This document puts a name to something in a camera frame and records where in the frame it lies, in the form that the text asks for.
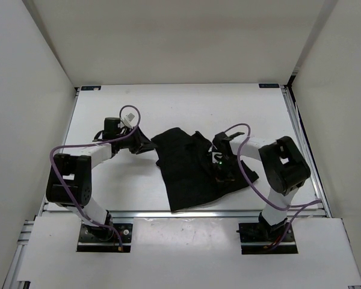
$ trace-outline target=white wall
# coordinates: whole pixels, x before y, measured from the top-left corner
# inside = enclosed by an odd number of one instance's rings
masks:
[[[24,0],[74,85],[286,84],[324,0]]]
[[[333,215],[344,220],[361,273],[361,0],[338,1],[293,89]]]
[[[0,288],[45,193],[75,91],[21,1],[0,0]]]

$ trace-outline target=black mounting plate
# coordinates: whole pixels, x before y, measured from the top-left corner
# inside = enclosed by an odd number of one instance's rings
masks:
[[[241,240],[242,255],[256,255],[256,254],[298,254],[297,245],[295,244],[294,232],[292,226],[282,242],[273,250],[265,249],[265,246],[270,245],[278,236],[272,241],[265,240],[254,235],[249,236],[246,232],[257,230],[258,223],[240,223],[239,224],[239,238]]]
[[[110,240],[103,241],[91,234],[84,224],[80,227],[77,252],[108,252],[108,253],[129,253],[132,239],[132,224],[130,223],[114,223],[114,228],[119,232],[123,242],[123,251],[118,250],[119,241],[117,238],[111,237]]]

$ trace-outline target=folded black fabric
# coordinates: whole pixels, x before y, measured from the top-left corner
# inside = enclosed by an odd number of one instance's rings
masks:
[[[171,211],[203,205],[248,186],[238,166],[232,170],[234,181],[216,180],[208,155],[211,142],[199,132],[190,136],[180,128],[172,128],[151,141],[158,146],[156,164],[161,169]],[[255,182],[257,173],[243,162],[242,166]]]

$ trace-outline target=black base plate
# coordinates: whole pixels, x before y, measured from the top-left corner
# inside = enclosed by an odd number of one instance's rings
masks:
[[[242,255],[254,255],[254,254],[297,254],[297,245],[291,244],[295,242],[293,228],[290,227],[289,232],[282,240],[282,242],[273,250],[265,249],[265,246],[270,245],[278,238],[278,235],[274,236],[271,240],[265,240],[257,237],[254,234],[246,234],[246,232],[254,232],[257,230],[258,223],[240,223],[239,224],[239,237],[241,239]]]
[[[123,242],[123,251],[119,251],[119,241],[117,238],[111,237],[108,241],[102,241],[93,234],[89,233],[85,225],[81,225],[78,239],[77,252],[108,252],[108,253],[129,253],[132,238],[132,224],[130,223],[114,223],[114,228],[119,232]]]

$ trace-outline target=white panel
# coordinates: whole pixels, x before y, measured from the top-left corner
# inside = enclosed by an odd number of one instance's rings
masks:
[[[361,0],[340,0],[294,82],[333,215],[361,272]]]
[[[324,0],[34,0],[74,85],[286,84]]]
[[[297,220],[293,255],[241,255],[237,219],[135,219],[131,253],[76,252],[79,226],[67,214],[38,217],[18,280],[38,289],[361,285],[340,219]]]
[[[119,116],[119,109],[126,104],[140,109],[140,128],[148,138],[178,126],[190,135],[200,131],[212,140],[228,127],[247,122],[253,136],[276,140],[289,135],[296,141],[280,89],[260,89],[257,84],[172,84],[105,85],[98,91],[80,91],[66,144],[91,142],[103,129],[104,118]],[[246,132],[246,128],[233,129],[232,133],[237,131]],[[141,155],[120,151],[92,171],[93,197],[108,210],[169,211],[157,160],[155,151]],[[244,160],[260,176],[257,188],[268,194],[270,186],[262,163]],[[305,204],[314,199],[315,191],[308,180],[293,202]],[[262,210],[264,206],[252,189],[246,188],[195,210]],[[49,210],[62,208],[52,204]]]
[[[45,192],[75,91],[21,1],[0,0],[0,288]]]

